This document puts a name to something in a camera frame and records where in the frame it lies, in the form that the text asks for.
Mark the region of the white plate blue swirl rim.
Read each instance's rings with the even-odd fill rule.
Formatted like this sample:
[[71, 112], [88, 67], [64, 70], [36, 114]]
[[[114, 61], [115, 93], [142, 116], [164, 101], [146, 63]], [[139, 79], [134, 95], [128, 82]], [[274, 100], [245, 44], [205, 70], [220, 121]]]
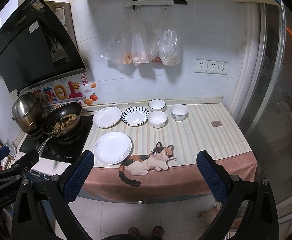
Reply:
[[122, 132], [102, 135], [93, 146], [93, 154], [103, 164], [115, 165], [123, 161], [131, 152], [132, 142]]

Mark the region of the white plate pink flower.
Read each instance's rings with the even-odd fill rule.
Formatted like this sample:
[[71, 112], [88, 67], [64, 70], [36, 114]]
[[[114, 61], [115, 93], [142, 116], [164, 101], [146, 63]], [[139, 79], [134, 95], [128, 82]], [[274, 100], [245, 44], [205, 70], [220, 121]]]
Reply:
[[118, 107], [105, 107], [97, 111], [93, 116], [93, 124], [99, 128], [115, 126], [122, 117], [122, 111]]

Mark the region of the floral bowl blue rim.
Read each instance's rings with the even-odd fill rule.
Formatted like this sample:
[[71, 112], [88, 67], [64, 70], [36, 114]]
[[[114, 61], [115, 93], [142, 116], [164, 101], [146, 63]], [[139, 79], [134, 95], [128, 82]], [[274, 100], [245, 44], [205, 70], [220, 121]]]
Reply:
[[188, 108], [182, 104], [175, 104], [170, 107], [171, 117], [175, 121], [183, 121], [188, 115]]

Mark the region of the plain white bowl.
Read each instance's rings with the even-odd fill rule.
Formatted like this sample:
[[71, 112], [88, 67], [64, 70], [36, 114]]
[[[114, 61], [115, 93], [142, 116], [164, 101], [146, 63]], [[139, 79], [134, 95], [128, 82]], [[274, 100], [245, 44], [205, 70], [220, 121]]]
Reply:
[[162, 128], [166, 125], [168, 117], [162, 111], [153, 111], [148, 115], [148, 122], [153, 128]]

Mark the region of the white plate blue leaf pattern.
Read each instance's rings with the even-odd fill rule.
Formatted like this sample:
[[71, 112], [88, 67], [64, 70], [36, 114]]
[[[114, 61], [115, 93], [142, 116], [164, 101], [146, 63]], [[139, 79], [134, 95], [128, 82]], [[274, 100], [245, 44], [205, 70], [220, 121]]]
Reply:
[[144, 107], [130, 107], [122, 113], [122, 121], [129, 126], [141, 126], [147, 122], [149, 111]]

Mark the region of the white bowl dark rim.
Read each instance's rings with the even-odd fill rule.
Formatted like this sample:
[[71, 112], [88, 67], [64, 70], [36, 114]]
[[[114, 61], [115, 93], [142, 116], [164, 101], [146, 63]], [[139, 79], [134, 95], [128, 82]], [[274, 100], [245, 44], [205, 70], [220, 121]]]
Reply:
[[151, 112], [154, 112], [154, 111], [164, 112], [164, 110], [166, 109], [166, 103], [163, 100], [154, 99], [154, 100], [149, 101], [148, 107]]

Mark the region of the black induction cooktop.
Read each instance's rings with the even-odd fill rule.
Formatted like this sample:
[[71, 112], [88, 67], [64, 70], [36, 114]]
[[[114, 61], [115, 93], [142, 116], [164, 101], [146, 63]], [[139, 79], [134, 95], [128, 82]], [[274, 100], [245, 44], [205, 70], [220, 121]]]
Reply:
[[[75, 163], [83, 152], [86, 139], [93, 125], [92, 119], [92, 115], [82, 116], [78, 126], [71, 131], [69, 137], [50, 139], [46, 143], [41, 157], [64, 163]], [[28, 153], [31, 150], [37, 150], [47, 137], [48, 135], [44, 133], [36, 137], [27, 135], [19, 151]]]

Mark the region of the black wok with food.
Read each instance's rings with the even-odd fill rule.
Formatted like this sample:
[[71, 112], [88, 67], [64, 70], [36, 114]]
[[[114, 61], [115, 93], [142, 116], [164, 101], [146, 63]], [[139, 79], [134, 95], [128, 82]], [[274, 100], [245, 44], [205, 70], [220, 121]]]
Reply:
[[77, 102], [66, 103], [50, 112], [42, 125], [42, 132], [48, 137], [37, 150], [39, 156], [42, 155], [50, 139], [67, 137], [77, 127], [81, 119], [81, 114], [82, 106]]

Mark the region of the black range hood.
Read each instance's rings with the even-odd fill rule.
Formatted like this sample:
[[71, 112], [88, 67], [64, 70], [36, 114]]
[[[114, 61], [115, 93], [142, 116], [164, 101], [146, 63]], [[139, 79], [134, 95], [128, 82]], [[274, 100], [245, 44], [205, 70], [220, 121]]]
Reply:
[[77, 45], [44, 0], [25, 0], [0, 28], [0, 75], [10, 92], [86, 69]]

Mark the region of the plastic bag with food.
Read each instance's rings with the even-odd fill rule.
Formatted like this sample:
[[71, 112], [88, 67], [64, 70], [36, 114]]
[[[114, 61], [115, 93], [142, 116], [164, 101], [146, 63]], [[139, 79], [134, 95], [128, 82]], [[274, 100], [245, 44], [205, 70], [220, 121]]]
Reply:
[[173, 15], [166, 5], [149, 35], [148, 59], [152, 63], [161, 63], [165, 66], [180, 63], [180, 35]]
[[132, 15], [133, 9], [130, 9], [112, 34], [110, 42], [101, 54], [102, 59], [111, 61], [113, 64], [132, 63]]

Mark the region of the plastic bag with food right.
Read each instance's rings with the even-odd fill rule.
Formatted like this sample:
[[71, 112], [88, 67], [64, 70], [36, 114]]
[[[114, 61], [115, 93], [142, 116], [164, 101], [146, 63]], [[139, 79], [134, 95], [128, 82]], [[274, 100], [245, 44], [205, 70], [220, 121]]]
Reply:
[[180, 35], [173, 15], [166, 5], [149, 35], [148, 59], [152, 63], [161, 63], [165, 66], [180, 63]]

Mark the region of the colourful wall sticker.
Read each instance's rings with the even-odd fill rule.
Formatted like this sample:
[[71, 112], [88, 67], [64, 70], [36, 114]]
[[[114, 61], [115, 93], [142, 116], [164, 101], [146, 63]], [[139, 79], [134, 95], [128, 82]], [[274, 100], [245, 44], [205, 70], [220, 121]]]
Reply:
[[49, 81], [28, 91], [42, 100], [45, 111], [52, 111], [71, 102], [91, 106], [98, 101], [97, 83], [89, 73]]

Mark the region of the white wall socket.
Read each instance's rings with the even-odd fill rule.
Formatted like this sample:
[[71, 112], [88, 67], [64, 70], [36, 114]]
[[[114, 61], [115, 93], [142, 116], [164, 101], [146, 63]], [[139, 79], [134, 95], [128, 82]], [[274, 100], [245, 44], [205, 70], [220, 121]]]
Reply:
[[228, 62], [219, 62], [218, 66], [218, 74], [227, 75], [229, 69], [229, 63]]
[[207, 64], [207, 74], [217, 74], [219, 68], [219, 62], [218, 61], [208, 61]]
[[206, 73], [208, 67], [208, 61], [207, 60], [195, 60], [195, 73]]

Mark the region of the white wall socket right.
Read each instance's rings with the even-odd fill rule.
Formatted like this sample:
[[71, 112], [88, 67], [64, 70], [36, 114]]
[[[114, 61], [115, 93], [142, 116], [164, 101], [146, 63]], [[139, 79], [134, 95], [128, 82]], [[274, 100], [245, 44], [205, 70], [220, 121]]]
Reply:
[[229, 63], [228, 62], [219, 62], [218, 66], [218, 74], [227, 75], [229, 69]]

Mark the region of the white wall hook rail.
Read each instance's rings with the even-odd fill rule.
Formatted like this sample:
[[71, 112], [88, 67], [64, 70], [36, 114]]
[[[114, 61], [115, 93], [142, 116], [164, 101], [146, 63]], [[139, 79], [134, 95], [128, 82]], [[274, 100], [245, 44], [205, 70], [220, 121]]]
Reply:
[[187, 5], [187, 0], [132, 0], [124, 2], [125, 7], [133, 6], [173, 6], [175, 4]]

